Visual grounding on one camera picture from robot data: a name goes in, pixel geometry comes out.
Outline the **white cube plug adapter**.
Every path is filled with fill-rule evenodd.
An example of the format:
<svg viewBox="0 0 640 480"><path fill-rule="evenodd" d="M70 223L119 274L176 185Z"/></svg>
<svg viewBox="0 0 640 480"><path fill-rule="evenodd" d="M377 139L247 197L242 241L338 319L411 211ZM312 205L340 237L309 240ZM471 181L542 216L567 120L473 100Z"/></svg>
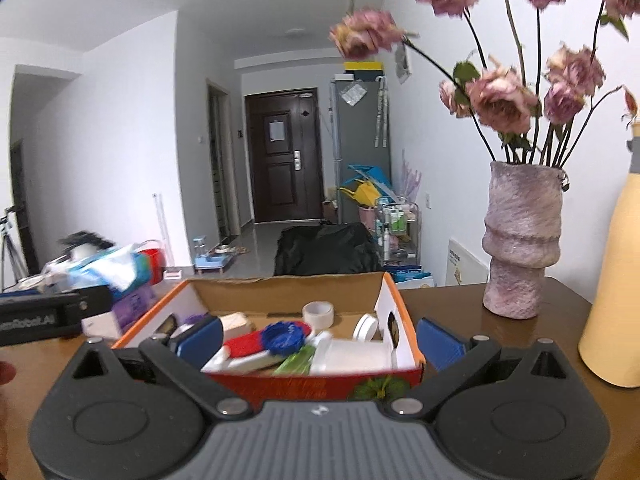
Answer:
<svg viewBox="0 0 640 480"><path fill-rule="evenodd" d="M253 322L241 312L221 315L219 321L224 331L224 342L254 332Z"/></svg>

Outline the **white board leaning on wall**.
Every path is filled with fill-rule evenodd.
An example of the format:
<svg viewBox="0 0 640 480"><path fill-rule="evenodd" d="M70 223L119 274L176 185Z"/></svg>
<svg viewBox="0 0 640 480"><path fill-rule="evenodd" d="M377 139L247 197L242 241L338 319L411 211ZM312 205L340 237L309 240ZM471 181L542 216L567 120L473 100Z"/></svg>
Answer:
<svg viewBox="0 0 640 480"><path fill-rule="evenodd" d="M453 238L448 243L446 286L484 284L488 267Z"/></svg>

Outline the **translucent plastic container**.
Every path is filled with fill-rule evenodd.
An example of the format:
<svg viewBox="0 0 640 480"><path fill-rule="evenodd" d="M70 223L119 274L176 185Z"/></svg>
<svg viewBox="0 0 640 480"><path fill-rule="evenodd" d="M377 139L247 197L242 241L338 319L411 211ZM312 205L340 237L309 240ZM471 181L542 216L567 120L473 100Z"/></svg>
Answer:
<svg viewBox="0 0 640 480"><path fill-rule="evenodd" d="M393 349L383 341L327 339L318 343L309 374L362 375L393 367Z"/></svg>

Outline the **purple tissue pack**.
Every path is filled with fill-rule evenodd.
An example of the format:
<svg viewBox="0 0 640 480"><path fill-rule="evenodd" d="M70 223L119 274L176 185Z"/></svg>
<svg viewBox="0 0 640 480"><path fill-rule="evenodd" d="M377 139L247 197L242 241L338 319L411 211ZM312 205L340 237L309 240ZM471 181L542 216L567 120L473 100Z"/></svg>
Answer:
<svg viewBox="0 0 640 480"><path fill-rule="evenodd" d="M144 284L117 300L111 310L84 318L81 321L82 332L87 337L115 341L140 320L153 304L155 295L152 286Z"/></svg>

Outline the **metal trolley with bottles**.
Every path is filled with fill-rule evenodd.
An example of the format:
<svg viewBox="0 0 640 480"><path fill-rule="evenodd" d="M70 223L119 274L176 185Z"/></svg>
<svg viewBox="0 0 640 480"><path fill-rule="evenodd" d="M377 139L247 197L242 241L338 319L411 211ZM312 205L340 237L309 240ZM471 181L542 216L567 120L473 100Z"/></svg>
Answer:
<svg viewBox="0 0 640 480"><path fill-rule="evenodd" d="M394 202L383 196L376 201L374 239L383 266L420 264L421 215L415 203Z"/></svg>

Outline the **blue tissue pack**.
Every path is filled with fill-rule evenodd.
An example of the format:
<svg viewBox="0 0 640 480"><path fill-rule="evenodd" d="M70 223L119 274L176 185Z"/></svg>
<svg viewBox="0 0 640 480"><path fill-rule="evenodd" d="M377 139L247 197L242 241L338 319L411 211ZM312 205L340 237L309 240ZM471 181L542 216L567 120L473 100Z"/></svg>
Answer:
<svg viewBox="0 0 640 480"><path fill-rule="evenodd" d="M42 275L60 289L107 286L116 294L130 292L148 284L152 278L149 257L138 252L138 244L100 250L86 258L58 258L48 262Z"/></svg>

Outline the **black bag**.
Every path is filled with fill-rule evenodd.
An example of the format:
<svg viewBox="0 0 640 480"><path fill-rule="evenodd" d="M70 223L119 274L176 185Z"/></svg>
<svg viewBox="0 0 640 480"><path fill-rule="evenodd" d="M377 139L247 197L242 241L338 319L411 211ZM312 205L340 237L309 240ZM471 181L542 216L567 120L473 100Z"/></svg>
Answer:
<svg viewBox="0 0 640 480"><path fill-rule="evenodd" d="M378 248L360 222L292 226L278 239L274 276L361 274L383 270Z"/></svg>

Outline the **red cardboard box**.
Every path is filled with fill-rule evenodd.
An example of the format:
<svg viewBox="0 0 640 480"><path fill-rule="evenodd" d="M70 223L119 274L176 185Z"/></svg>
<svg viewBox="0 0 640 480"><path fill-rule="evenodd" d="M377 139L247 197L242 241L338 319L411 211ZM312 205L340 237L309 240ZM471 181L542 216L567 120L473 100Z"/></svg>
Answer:
<svg viewBox="0 0 640 480"><path fill-rule="evenodd" d="M164 334L170 351L258 406L269 400L390 402L417 385L424 357L386 273L190 278L114 346Z"/></svg>

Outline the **small white cap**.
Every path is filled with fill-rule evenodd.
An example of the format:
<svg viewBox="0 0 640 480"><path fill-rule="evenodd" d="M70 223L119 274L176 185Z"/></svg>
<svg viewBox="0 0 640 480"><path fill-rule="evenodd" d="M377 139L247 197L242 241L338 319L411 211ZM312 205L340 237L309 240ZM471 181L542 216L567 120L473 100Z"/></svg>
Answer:
<svg viewBox="0 0 640 480"><path fill-rule="evenodd" d="M328 330L334 323L334 307L329 301L311 301L302 313L303 321L315 332Z"/></svg>

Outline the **blue bottle cap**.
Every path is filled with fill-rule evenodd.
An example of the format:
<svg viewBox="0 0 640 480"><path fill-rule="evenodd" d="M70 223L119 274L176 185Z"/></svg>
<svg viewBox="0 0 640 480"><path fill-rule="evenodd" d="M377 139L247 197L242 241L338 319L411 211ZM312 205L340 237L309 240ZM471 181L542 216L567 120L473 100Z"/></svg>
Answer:
<svg viewBox="0 0 640 480"><path fill-rule="evenodd" d="M299 322L277 322L260 332L262 348L275 356L290 356L305 345L305 327Z"/></svg>

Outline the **large white ridged cap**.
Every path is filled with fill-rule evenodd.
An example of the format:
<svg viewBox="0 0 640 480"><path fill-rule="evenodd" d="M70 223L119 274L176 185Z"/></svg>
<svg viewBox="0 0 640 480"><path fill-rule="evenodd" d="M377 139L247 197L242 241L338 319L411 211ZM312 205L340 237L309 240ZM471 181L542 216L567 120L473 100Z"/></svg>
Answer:
<svg viewBox="0 0 640 480"><path fill-rule="evenodd" d="M378 318L375 315L366 313L356 323L352 332L352 339L361 342L372 341L377 332Z"/></svg>

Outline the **cream yellow thermos bottle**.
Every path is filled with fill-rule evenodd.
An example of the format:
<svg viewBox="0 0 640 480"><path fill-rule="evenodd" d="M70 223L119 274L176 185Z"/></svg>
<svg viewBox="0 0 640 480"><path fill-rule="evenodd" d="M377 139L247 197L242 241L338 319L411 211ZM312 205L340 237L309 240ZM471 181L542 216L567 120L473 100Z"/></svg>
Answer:
<svg viewBox="0 0 640 480"><path fill-rule="evenodd" d="M639 124L632 124L629 174L614 209L596 298L578 352L593 374L620 388L639 385Z"/></svg>

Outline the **red white bottle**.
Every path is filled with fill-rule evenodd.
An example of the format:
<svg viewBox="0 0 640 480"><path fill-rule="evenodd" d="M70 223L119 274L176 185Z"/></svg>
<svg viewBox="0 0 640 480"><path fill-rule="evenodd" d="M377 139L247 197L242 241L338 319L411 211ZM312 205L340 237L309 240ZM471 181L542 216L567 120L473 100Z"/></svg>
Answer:
<svg viewBox="0 0 640 480"><path fill-rule="evenodd" d="M316 334L309 325L302 321L281 321L299 322L305 327L306 343ZM264 368L273 367L282 363L287 356L275 356L262 348L260 343L260 332L254 330L250 334L239 336L225 342L218 352L212 356L201 368L203 373L254 373Z"/></svg>

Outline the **red bucket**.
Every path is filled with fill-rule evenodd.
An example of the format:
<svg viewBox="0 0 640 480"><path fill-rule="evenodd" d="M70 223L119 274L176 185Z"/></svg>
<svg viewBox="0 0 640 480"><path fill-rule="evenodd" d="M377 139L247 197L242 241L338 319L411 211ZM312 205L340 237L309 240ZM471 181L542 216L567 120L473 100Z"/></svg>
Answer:
<svg viewBox="0 0 640 480"><path fill-rule="evenodd" d="M146 255L149 259L151 269L152 285L158 284L164 276L166 268L165 253L162 243L159 240L146 240L138 249L140 254Z"/></svg>

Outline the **pink textured vase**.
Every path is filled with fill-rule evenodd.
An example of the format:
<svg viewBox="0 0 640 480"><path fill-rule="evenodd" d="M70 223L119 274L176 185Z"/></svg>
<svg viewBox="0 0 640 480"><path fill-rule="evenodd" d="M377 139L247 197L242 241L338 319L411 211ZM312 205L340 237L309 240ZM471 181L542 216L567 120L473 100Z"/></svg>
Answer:
<svg viewBox="0 0 640 480"><path fill-rule="evenodd" d="M484 307L503 318L538 315L544 276L561 255L564 171L490 164L482 247L490 255Z"/></svg>

